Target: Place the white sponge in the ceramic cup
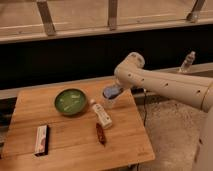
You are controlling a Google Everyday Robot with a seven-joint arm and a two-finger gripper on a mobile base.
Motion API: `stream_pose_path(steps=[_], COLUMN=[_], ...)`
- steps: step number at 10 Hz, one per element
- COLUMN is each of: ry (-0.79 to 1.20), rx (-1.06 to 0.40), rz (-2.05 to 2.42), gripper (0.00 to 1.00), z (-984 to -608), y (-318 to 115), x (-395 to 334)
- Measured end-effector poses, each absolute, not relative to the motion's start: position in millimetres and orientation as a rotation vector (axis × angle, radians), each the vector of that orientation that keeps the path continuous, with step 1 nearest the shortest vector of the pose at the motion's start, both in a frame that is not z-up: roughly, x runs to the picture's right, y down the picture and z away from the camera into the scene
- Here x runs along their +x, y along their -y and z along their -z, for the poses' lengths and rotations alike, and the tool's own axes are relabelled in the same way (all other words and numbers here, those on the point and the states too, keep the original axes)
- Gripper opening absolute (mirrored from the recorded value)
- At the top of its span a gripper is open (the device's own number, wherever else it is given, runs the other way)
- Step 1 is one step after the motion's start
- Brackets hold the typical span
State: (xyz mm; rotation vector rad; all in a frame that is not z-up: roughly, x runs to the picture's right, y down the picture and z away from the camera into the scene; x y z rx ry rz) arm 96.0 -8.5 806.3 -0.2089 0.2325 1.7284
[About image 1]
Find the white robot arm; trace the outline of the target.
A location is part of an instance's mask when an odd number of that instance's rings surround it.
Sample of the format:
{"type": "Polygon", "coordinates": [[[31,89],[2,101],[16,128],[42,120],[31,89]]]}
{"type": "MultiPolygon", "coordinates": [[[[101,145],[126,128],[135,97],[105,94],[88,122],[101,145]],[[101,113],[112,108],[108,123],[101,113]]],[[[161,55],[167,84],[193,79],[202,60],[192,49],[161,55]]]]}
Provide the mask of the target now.
{"type": "Polygon", "coordinates": [[[213,78],[144,69],[145,60],[130,53],[114,70],[122,87],[142,87],[207,113],[198,139],[192,171],[213,171],[213,78]]]}

